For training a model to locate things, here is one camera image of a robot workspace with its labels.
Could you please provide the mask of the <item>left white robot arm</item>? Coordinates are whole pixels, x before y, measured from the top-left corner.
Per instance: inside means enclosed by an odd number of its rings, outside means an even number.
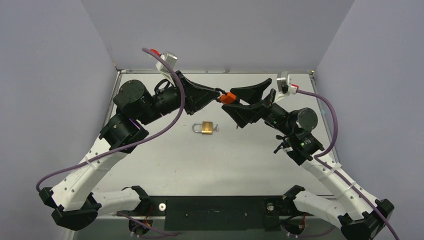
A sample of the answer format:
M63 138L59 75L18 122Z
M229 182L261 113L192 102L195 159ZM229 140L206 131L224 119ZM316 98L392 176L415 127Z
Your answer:
M77 167L71 167L54 187L39 189L39 197L52 208L58 226L79 231L102 215L125 211L143 215L149 210L150 197L138 185L112 192L95 192L94 188L135 149L136 142L148 139L146 125L173 111L193 115L220 97L217 88L192 82L180 71L176 76L176 81L161 80L154 94L140 80L126 81L113 98L115 115Z

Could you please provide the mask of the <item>orange black padlock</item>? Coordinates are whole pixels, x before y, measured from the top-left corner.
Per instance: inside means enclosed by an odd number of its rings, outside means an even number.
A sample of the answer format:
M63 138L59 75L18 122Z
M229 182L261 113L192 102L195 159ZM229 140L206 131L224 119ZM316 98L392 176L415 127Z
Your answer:
M221 95L216 99L216 101L219 103L232 104L237 100L236 95L231 92L224 91L221 88L215 88L215 90L221 93Z

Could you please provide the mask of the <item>brass padlock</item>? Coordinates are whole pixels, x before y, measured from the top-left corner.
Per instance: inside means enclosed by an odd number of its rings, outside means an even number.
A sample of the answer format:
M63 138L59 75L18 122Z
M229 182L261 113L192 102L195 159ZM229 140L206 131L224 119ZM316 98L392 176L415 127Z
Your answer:
M212 121L195 122L191 129L196 134L211 135L214 131L214 124Z

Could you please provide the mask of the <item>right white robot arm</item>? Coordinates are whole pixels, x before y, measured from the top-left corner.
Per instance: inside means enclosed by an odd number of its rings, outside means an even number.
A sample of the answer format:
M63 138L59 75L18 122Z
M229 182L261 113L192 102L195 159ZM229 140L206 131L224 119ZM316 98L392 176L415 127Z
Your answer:
M256 85L232 88L218 98L222 109L240 128L263 120L280 132L277 151L285 152L297 165L311 173L334 196L329 200L295 185L283 194L282 207L289 213L308 213L340 229L348 240L372 240L383 228L389 228L394 205L378 199L358 185L336 162L330 152L338 137L338 120L333 106L322 97L333 121L328 147L313 136L318 125L316 112L308 107L287 111L278 101L299 94L301 90L287 77L277 80L278 88L263 93L272 83L267 79Z

